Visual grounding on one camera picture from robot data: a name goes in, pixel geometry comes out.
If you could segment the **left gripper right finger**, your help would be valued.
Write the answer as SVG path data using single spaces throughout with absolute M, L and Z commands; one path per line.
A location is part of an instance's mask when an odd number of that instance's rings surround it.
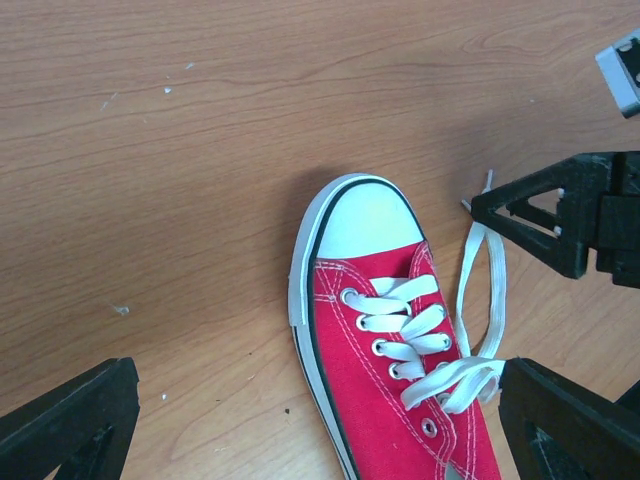
M 522 479 L 637 479 L 639 385 L 611 402 L 526 358 L 506 362 L 499 416 Z

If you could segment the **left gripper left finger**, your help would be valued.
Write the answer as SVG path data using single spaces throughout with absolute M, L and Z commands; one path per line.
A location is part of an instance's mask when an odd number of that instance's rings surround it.
M 132 358 L 111 358 L 1 417 L 3 479 L 118 479 L 139 415 Z

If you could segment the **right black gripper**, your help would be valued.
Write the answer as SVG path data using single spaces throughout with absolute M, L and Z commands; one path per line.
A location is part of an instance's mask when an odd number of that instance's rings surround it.
M 471 215 L 567 278 L 593 249 L 597 271 L 639 287 L 637 151 L 574 155 L 474 197 Z

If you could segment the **white shoelace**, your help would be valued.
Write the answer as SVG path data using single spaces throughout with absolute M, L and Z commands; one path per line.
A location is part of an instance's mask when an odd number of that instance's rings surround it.
M 482 245 L 488 249 L 490 305 L 488 327 L 473 352 L 463 319 L 464 296 L 474 261 Z M 424 308 L 417 301 L 439 292 L 433 274 L 410 279 L 379 278 L 372 282 L 376 294 L 367 296 L 353 288 L 340 295 L 341 302 L 357 311 L 356 327 L 364 332 L 394 334 L 396 340 L 376 339 L 374 355 L 392 360 L 389 376 L 408 380 L 401 393 L 407 410 L 435 399 L 450 414 L 461 414 L 478 400 L 488 402 L 499 390 L 505 367 L 496 358 L 506 327 L 507 267 L 501 236 L 473 222 L 467 235 L 459 276 L 453 333 L 444 330 L 446 308 L 438 303 Z

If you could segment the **red canvas sneaker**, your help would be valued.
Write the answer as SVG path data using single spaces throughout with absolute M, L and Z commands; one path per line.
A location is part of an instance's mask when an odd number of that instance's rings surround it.
M 292 256 L 288 316 L 316 406 L 348 479 L 496 479 L 481 406 L 499 389 L 506 252 L 470 227 L 459 282 L 489 254 L 486 335 L 448 309 L 429 243 L 403 193 L 341 176 L 312 200 Z

